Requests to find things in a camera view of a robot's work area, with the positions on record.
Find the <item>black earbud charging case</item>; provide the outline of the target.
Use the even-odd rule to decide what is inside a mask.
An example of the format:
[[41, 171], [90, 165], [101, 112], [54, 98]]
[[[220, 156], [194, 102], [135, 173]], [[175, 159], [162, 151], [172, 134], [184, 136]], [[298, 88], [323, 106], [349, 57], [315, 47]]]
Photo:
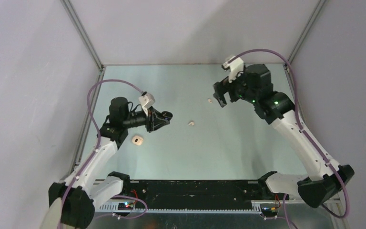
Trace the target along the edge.
[[162, 116], [167, 121], [171, 121], [171, 119], [173, 118], [173, 114], [171, 112], [168, 112], [168, 111], [163, 111]]

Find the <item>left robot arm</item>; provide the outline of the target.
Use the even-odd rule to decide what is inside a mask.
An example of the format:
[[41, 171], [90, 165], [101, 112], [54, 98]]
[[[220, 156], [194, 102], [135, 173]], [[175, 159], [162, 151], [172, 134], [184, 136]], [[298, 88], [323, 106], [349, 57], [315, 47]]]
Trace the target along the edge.
[[105, 202], [118, 196], [129, 198], [132, 192], [130, 177], [111, 172], [103, 182], [95, 180], [128, 136], [130, 128], [144, 126], [151, 133], [169, 125], [173, 114], [159, 112], [150, 94], [139, 97], [140, 111], [129, 109], [130, 102], [124, 97], [111, 100], [109, 114], [97, 134], [97, 144], [90, 155], [62, 182], [54, 182], [49, 188], [49, 210], [40, 226], [56, 229], [60, 224], [76, 229], [87, 228], [95, 211]]

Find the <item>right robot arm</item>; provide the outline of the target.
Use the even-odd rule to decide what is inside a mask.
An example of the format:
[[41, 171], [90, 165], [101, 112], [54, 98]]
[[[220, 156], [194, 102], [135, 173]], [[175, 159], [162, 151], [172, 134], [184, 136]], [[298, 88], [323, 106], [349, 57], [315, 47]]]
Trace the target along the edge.
[[225, 77], [213, 85], [214, 98], [226, 106], [230, 101], [244, 100], [255, 113], [281, 134], [303, 164], [306, 175], [287, 175], [276, 171], [259, 178], [258, 193], [271, 199], [277, 193], [300, 197], [312, 208], [322, 206], [342, 190], [355, 174], [350, 165], [341, 165], [318, 144], [302, 119], [296, 119], [295, 105], [283, 92], [274, 90], [271, 72], [264, 64], [240, 67], [234, 80]]

